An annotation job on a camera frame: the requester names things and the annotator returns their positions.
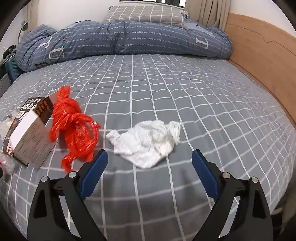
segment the wooden bed panel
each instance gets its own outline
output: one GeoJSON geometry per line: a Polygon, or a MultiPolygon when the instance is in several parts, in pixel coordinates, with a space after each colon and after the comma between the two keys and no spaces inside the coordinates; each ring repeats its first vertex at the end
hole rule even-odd
{"type": "Polygon", "coordinates": [[[230,62],[264,86],[296,128],[296,38],[244,15],[230,13],[225,32],[232,40],[230,62]]]}

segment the bed sheet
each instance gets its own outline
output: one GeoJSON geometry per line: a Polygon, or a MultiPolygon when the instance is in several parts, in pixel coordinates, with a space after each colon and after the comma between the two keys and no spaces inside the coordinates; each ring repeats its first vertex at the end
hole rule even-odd
{"type": "MultiPolygon", "coordinates": [[[[109,163],[85,204],[109,241],[192,240],[214,205],[191,164],[194,149],[235,178],[259,178],[272,211],[286,190],[295,160],[295,129],[279,103],[228,61],[177,55],[103,55],[71,60],[21,75],[0,99],[0,120],[31,96],[71,86],[83,113],[102,125],[96,148],[109,163]],[[140,121],[182,123],[168,158],[138,169],[113,153],[105,136],[140,121]]],[[[1,201],[26,236],[30,205],[44,175],[65,176],[68,153],[59,140],[39,170],[17,164],[1,201]]],[[[74,161],[78,170],[83,163],[74,161]]],[[[231,226],[234,200],[224,227],[231,226]]],[[[77,234],[62,206],[72,233],[77,234]]]]}

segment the crumpled white cloth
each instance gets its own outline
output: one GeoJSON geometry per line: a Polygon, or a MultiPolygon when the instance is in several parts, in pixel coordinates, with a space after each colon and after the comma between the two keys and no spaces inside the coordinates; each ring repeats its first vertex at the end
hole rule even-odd
{"type": "Polygon", "coordinates": [[[114,147],[114,153],[139,168],[151,168],[167,157],[180,141],[179,122],[165,125],[161,120],[143,121],[123,134],[110,131],[106,138],[114,147]]]}

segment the cardboard box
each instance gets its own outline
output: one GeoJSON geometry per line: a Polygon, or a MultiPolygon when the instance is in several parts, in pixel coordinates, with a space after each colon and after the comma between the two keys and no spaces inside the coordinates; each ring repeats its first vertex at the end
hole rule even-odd
{"type": "Polygon", "coordinates": [[[54,146],[45,127],[55,94],[29,98],[15,117],[3,142],[3,153],[39,169],[54,146]]]}

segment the window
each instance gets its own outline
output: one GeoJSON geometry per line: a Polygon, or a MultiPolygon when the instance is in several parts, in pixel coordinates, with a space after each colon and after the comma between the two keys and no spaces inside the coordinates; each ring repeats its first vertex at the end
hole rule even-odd
{"type": "Polygon", "coordinates": [[[186,0],[119,0],[120,2],[126,1],[137,1],[137,2],[157,2],[157,3],[164,3],[168,5],[178,6],[178,7],[185,7],[186,0]]]}

